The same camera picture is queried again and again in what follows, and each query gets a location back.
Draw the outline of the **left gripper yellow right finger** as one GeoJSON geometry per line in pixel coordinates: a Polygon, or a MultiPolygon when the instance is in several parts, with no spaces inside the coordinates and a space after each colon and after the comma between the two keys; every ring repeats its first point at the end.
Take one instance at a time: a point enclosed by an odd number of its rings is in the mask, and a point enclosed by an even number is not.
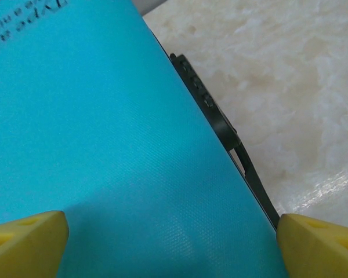
{"type": "Polygon", "coordinates": [[[277,242],[289,278],[348,278],[348,227],[283,214],[277,242]]]}

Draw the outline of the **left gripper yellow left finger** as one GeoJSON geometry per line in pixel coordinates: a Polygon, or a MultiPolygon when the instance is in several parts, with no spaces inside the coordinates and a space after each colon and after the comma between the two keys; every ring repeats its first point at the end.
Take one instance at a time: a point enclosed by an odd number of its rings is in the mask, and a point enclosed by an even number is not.
{"type": "Polygon", "coordinates": [[[0,278],[56,278],[68,236],[62,211],[0,224],[0,278]]]}

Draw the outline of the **turquoise hard-shell suitcase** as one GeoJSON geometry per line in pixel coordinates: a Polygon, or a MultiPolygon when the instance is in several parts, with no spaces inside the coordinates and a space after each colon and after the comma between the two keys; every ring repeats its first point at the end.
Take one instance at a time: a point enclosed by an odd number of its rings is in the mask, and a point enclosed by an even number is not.
{"type": "Polygon", "coordinates": [[[287,278],[130,0],[0,0],[0,223],[63,210],[58,278],[287,278]]]}

